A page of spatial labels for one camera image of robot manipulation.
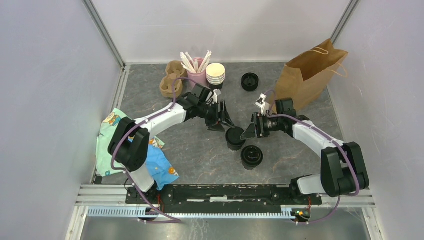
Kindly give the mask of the brown cardboard cup carriers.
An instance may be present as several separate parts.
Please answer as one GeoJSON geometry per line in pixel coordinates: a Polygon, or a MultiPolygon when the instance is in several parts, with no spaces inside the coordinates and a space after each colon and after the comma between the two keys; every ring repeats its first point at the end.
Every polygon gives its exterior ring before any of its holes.
{"type": "Polygon", "coordinates": [[[182,67],[181,61],[170,61],[165,69],[166,76],[161,80],[159,85],[160,93],[165,98],[173,98],[173,86],[175,96],[179,97],[183,92],[183,81],[180,77],[187,77],[187,71],[182,67]]]}

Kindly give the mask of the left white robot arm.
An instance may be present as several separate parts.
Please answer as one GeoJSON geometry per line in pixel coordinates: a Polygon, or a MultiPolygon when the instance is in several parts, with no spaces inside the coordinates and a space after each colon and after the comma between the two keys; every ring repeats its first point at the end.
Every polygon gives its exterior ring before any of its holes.
{"type": "Polygon", "coordinates": [[[153,114],[137,119],[124,117],[117,124],[107,149],[111,155],[110,165],[121,165],[120,169],[134,183],[137,196],[145,204],[157,198],[155,181],[146,166],[150,139],[194,118],[203,119],[210,131],[224,132],[224,127],[235,127],[225,101],[208,102],[195,96],[179,97],[153,114]]]}

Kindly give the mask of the brown paper takeout bag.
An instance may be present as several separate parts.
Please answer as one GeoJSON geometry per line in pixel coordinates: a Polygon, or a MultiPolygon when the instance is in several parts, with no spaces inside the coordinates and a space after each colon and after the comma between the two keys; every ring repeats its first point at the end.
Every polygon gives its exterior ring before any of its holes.
{"type": "Polygon", "coordinates": [[[330,39],[287,62],[273,88],[268,102],[291,98],[299,111],[318,99],[334,75],[346,78],[343,61],[348,52],[334,48],[330,39]]]}

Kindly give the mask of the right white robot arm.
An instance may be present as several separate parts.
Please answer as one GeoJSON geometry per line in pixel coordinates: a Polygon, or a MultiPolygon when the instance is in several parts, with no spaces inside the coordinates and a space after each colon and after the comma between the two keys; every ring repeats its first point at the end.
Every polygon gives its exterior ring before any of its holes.
{"type": "Polygon", "coordinates": [[[319,174],[292,180],[288,196],[293,203],[302,204],[312,194],[327,194],[332,198],[357,196],[369,187],[362,149],[356,142],[344,142],[330,136],[303,115],[258,112],[252,114],[251,123],[240,138],[267,138],[272,132],[288,134],[320,158],[319,174]]]}

